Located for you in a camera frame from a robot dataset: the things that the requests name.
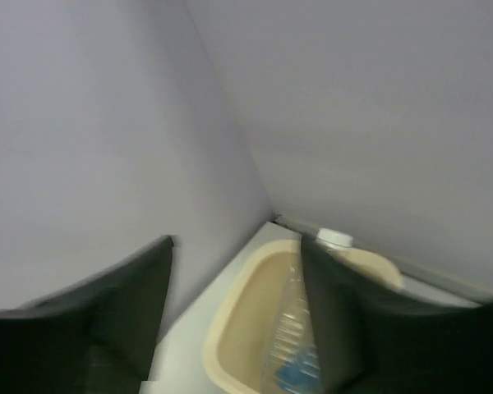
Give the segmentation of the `tall blue cap bottle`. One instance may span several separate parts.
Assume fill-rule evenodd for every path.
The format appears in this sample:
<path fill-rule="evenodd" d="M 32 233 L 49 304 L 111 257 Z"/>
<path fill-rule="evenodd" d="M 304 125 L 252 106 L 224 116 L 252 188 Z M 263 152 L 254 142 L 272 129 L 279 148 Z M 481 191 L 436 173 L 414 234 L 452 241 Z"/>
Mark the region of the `tall blue cap bottle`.
<path fill-rule="evenodd" d="M 275 372 L 280 389 L 290 393 L 320 393 L 320 368 L 313 349 L 301 350 Z"/>

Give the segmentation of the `large clear square bottle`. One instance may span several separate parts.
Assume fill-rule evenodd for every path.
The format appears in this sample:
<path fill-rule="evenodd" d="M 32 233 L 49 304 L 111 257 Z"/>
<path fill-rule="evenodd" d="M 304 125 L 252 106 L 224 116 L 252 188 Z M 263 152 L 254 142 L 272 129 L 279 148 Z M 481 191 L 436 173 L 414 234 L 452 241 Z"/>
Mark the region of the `large clear square bottle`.
<path fill-rule="evenodd" d="M 275 380 L 276 370 L 285 361 L 292 360 L 301 350 L 313 349 L 316 344 L 306 300 L 306 288 L 303 283 L 301 258 L 290 266 L 286 284 L 283 286 L 276 317 L 274 318 L 270 340 L 265 347 L 265 362 L 261 374 L 260 391 L 262 393 L 290 393 L 280 389 Z M 340 347 L 332 355 L 322 351 L 320 354 L 326 364 L 326 370 L 320 370 L 322 383 L 337 387 L 350 377 L 350 369 L 343 365 Z"/>

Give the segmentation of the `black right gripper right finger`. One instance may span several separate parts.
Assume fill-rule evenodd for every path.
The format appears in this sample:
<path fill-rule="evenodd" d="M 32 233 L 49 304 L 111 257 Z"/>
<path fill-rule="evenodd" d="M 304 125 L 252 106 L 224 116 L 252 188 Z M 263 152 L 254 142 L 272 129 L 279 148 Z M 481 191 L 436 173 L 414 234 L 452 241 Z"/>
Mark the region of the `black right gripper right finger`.
<path fill-rule="evenodd" d="M 327 393 L 493 393 L 493 300 L 437 305 L 389 289 L 300 240 Z"/>

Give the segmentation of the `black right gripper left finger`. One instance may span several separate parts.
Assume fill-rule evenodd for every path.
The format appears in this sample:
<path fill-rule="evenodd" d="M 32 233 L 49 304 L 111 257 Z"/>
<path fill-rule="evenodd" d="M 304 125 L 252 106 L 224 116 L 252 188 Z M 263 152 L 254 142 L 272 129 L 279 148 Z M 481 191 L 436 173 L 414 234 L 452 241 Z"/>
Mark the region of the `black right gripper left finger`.
<path fill-rule="evenodd" d="M 137 393 L 173 272 L 164 236 L 74 286 L 0 309 L 0 393 Z"/>

